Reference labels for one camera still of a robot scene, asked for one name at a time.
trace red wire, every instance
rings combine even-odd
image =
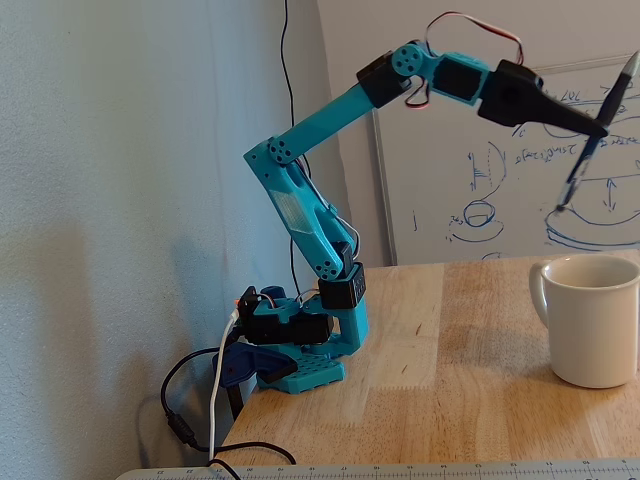
[[[424,77],[420,77],[420,78],[422,79],[422,83],[420,84],[420,86],[416,88],[415,91],[411,95],[409,95],[404,101],[404,104],[408,108],[411,108],[412,110],[423,110],[429,106],[429,86],[427,85],[427,81],[425,80]],[[420,93],[420,91],[423,88],[424,88],[424,94],[426,95],[427,99],[422,103],[411,103],[411,99],[416,95],[418,95],[418,93]]]
[[[444,18],[444,17],[449,17],[449,16],[455,16],[455,17],[463,17],[467,20],[469,20],[470,22],[472,22],[474,25],[477,25],[478,27],[482,28],[483,30],[486,30],[487,32],[493,33],[494,35],[498,35],[500,37],[512,40],[513,42],[518,44],[518,54],[516,56],[516,63],[518,65],[522,65],[524,63],[524,50],[522,47],[522,41],[520,40],[520,38],[516,35],[514,35],[513,33],[504,30],[500,27],[496,27],[494,25],[491,25],[487,22],[484,22],[482,20],[479,20],[475,17],[472,17],[471,15],[467,15],[466,13],[461,13],[461,12],[455,12],[455,11],[449,11],[449,12],[444,12],[440,15],[438,15],[436,18],[434,18],[431,23],[429,25],[427,25],[427,29],[425,31],[425,35],[424,35],[424,41],[425,44],[427,46],[427,51],[429,52],[429,55],[431,55],[432,57],[435,57],[436,55],[433,53],[433,51],[431,50],[431,46],[429,45],[429,40],[428,40],[428,34],[429,34],[429,28],[431,28],[438,20]]]

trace black wire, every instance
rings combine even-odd
[[[213,347],[191,352],[189,355],[176,363],[175,366],[169,371],[164,379],[164,382],[162,382],[162,387],[160,388],[160,403],[162,403],[162,408],[164,409],[165,414],[170,415],[173,413],[173,410],[171,410],[169,408],[169,405],[167,404],[167,386],[169,385],[169,382],[171,381],[173,376],[178,372],[178,370],[180,370],[180,368],[192,358],[199,357],[200,355],[205,355],[207,353],[217,353],[219,350],[220,349],[218,347]]]
[[[284,78],[287,81],[287,90],[289,91],[289,111],[291,113],[291,126],[296,123],[296,116],[293,108],[293,89],[291,88],[291,80],[289,79],[289,71],[287,70],[287,63],[284,59],[284,37],[287,34],[287,27],[289,26],[289,1],[284,0],[284,26],[282,27],[282,36],[280,37],[280,61],[282,62],[282,71],[284,72]],[[305,154],[302,154],[304,163],[307,167],[309,178],[311,178],[311,167],[309,160]],[[296,277],[296,267],[293,259],[293,238],[289,239],[289,263],[291,265],[291,276],[293,277],[293,283],[296,286],[296,292],[300,295],[300,286],[298,285],[298,278]]]
[[[242,480],[242,479],[240,478],[240,475],[238,475],[238,474],[236,473],[236,471],[235,471],[233,468],[231,468],[231,466],[230,466],[227,462],[225,462],[224,460],[220,460],[220,459],[218,459],[218,458],[214,458],[213,460],[209,460],[209,461],[207,462],[207,467],[210,467],[210,466],[211,466],[211,465],[213,465],[214,463],[217,463],[217,464],[218,464],[218,465],[220,465],[222,468],[224,468],[227,472],[229,472],[229,474],[230,474],[233,478],[235,478],[235,480]]]
[[[165,414],[167,415],[167,417],[175,415],[175,412],[173,410],[171,410],[169,408],[169,405],[167,404],[167,387],[169,385],[169,382],[173,378],[173,376],[189,360],[192,360],[192,359],[194,359],[196,357],[199,357],[200,355],[206,355],[207,353],[217,353],[219,350],[220,349],[218,347],[213,347],[213,348],[203,348],[202,350],[197,350],[195,352],[192,352],[189,355],[183,357],[169,371],[169,373],[167,374],[167,376],[164,379],[164,382],[162,382],[162,387],[160,388],[160,402],[162,403],[162,408],[164,409]],[[205,453],[209,452],[209,447],[204,447],[202,445],[199,445],[198,442],[195,441],[195,438],[193,438],[193,442],[189,443],[189,446],[191,448],[193,448],[194,450],[198,450],[199,452],[205,452]],[[253,448],[253,447],[267,448],[269,450],[273,450],[274,452],[279,453],[280,455],[284,456],[287,460],[289,460],[291,465],[295,465],[296,464],[296,459],[294,458],[294,456],[291,453],[289,453],[287,450],[285,450],[282,447],[279,447],[277,445],[274,445],[274,444],[268,443],[268,442],[233,443],[231,445],[225,445],[223,447],[215,448],[214,449],[214,454],[217,455],[218,453],[222,453],[222,452],[230,452],[232,450],[240,450],[242,448]],[[231,475],[233,475],[235,473],[235,472],[232,471],[231,467],[229,467],[226,463],[220,463],[220,465],[222,465],[224,468],[226,468],[229,471],[229,473],[231,473]]]
[[[293,277],[293,284],[296,286],[296,292],[300,295],[300,285],[298,285],[298,278],[296,277],[296,267],[293,264],[293,238],[289,239],[289,263],[291,264],[291,276]]]
[[[287,460],[289,460],[289,463],[291,463],[291,465],[295,465],[296,464],[296,459],[295,459],[295,457],[293,455],[291,455],[291,453],[286,451],[284,448],[279,447],[279,446],[274,445],[273,443],[269,443],[269,442],[234,443],[234,444],[231,444],[231,445],[225,445],[223,447],[216,448],[215,449],[215,453],[218,454],[218,453],[222,453],[222,452],[229,452],[231,450],[239,450],[241,448],[252,448],[252,447],[268,448],[269,450],[273,450],[274,452],[278,452],[283,457],[286,457]]]

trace wall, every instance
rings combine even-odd
[[[620,55],[638,48],[633,41],[638,11],[634,0],[323,0],[318,5],[333,97],[353,85],[355,73],[373,59],[409,40],[423,39],[426,25],[448,10],[470,13],[517,33],[524,42],[526,64],[530,66]],[[434,28],[432,37],[441,49],[482,58],[486,58],[488,50],[500,51],[487,49],[486,42],[494,43],[488,34],[471,45],[462,41],[466,36],[458,37],[457,32],[474,28],[464,20],[445,22]],[[513,44],[505,41],[501,45],[504,56],[513,58]],[[408,116],[411,114],[429,115],[429,111],[407,112]],[[385,264],[389,251],[371,119],[357,122],[339,138],[353,223],[364,238],[362,259],[370,266]]]
[[[295,3],[287,55],[303,114],[329,89],[317,7]],[[288,124],[282,2],[0,8],[2,476],[200,464],[166,426],[164,375],[219,342],[247,285],[292,290],[288,236],[241,157]],[[337,143],[311,161],[348,215]],[[202,359],[170,395],[192,399],[183,413],[201,443],[209,377]]]

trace mug handle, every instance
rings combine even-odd
[[[549,260],[534,263],[529,270],[529,293],[531,301],[536,309],[540,321],[549,328],[549,317],[547,315],[547,299],[544,296],[544,283],[542,279],[542,269],[549,265]]]

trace whiteboard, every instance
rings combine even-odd
[[[597,115],[621,64],[543,75],[547,92]],[[570,208],[552,213],[586,137],[496,125],[439,95],[426,110],[378,112],[396,263],[449,262],[640,246],[640,80]]]

